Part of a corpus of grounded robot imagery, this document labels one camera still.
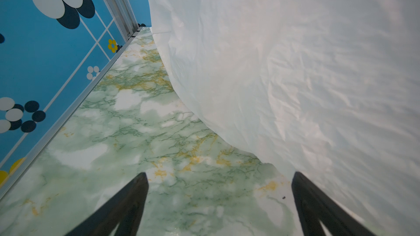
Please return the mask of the translucent white plastic bag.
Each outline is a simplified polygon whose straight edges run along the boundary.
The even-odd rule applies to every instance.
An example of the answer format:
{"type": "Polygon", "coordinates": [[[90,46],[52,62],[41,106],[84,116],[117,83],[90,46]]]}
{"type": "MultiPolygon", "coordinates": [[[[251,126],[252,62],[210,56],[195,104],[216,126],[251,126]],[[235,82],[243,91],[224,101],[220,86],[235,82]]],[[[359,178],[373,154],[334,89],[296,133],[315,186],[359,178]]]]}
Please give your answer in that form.
{"type": "Polygon", "coordinates": [[[184,104],[369,228],[420,233],[420,0],[149,0],[184,104]]]}

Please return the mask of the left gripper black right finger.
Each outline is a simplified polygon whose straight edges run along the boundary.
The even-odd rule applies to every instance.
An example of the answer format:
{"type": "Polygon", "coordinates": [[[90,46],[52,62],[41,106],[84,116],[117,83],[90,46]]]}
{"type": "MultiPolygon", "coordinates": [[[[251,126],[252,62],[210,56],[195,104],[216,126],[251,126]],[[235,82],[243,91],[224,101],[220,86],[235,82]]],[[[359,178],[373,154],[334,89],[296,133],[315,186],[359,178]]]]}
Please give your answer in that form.
{"type": "Polygon", "coordinates": [[[293,176],[292,192],[305,236],[324,236],[323,227],[333,236],[374,236],[301,172],[293,176]]]}

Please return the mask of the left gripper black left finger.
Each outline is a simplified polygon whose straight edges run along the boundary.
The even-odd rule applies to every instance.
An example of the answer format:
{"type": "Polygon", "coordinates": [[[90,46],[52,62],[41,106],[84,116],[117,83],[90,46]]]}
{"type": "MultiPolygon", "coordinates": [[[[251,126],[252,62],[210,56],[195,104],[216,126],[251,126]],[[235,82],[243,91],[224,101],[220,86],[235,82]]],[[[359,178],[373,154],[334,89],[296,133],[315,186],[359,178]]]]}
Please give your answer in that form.
{"type": "Polygon", "coordinates": [[[138,174],[68,236],[135,236],[139,229],[149,189],[145,172],[138,174]]]}

